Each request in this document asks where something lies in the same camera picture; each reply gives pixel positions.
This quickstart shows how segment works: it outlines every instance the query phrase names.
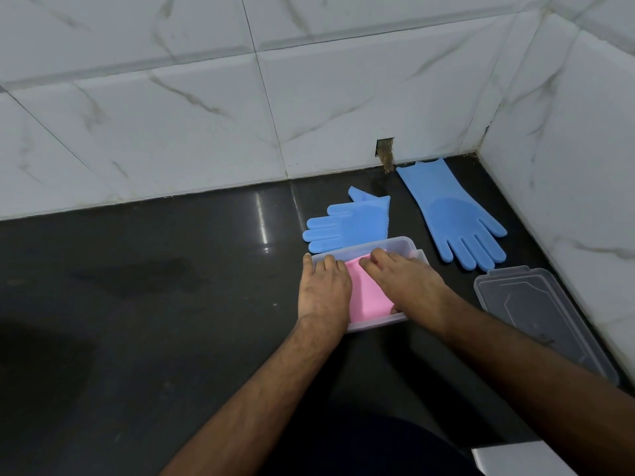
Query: black granite countertop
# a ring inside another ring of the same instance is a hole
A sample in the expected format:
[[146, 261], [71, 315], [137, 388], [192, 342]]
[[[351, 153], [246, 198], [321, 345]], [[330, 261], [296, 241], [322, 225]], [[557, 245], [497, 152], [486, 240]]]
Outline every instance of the black granite countertop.
[[[553, 271], [478, 160], [448, 165], [509, 231], [501, 266]], [[0, 223], [0, 473], [158, 472], [293, 327], [304, 224], [350, 185], [390, 195], [389, 236], [478, 306], [481, 273], [440, 262], [379, 168]], [[410, 322], [345, 336], [294, 424], [329, 408], [401, 417], [462, 449], [535, 439]]]

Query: blue silicone glove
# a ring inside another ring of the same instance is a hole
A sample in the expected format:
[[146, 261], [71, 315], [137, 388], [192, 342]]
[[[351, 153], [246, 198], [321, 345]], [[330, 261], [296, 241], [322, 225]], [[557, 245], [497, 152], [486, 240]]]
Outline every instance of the blue silicone glove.
[[478, 264], [487, 272], [505, 261], [491, 235], [503, 237], [507, 231], [461, 187], [445, 160], [398, 167], [397, 173], [421, 208], [444, 262], [451, 262], [454, 252], [464, 269]]
[[353, 202], [336, 204], [326, 210], [328, 217], [307, 221], [302, 234], [314, 254], [356, 246], [388, 237], [388, 210], [391, 198], [376, 197], [354, 187], [349, 189]]

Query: pink sponge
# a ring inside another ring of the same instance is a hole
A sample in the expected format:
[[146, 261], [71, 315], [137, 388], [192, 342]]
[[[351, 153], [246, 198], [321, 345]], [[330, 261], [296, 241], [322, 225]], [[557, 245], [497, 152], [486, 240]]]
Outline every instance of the pink sponge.
[[385, 296], [382, 289], [361, 268], [360, 259], [369, 258], [370, 254], [349, 260], [346, 267], [353, 280], [353, 294], [351, 295], [351, 322], [377, 319], [390, 315], [393, 303]]

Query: transparent lid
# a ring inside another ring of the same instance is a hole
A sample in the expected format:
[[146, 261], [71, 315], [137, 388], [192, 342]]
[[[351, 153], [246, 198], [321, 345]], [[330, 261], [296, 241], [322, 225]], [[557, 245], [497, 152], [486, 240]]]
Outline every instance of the transparent lid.
[[619, 384], [617, 372], [551, 272], [494, 269], [474, 281], [483, 310], [567, 359]]

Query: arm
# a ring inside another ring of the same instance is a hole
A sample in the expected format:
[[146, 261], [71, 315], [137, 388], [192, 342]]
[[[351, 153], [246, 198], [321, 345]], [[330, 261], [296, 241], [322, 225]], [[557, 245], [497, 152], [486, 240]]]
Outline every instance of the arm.
[[305, 255], [298, 322], [278, 350], [189, 440], [162, 476], [250, 475], [346, 332], [352, 282], [342, 261]]
[[427, 264], [380, 249], [360, 264], [396, 307], [448, 345], [580, 476], [632, 474], [635, 399], [473, 308]]

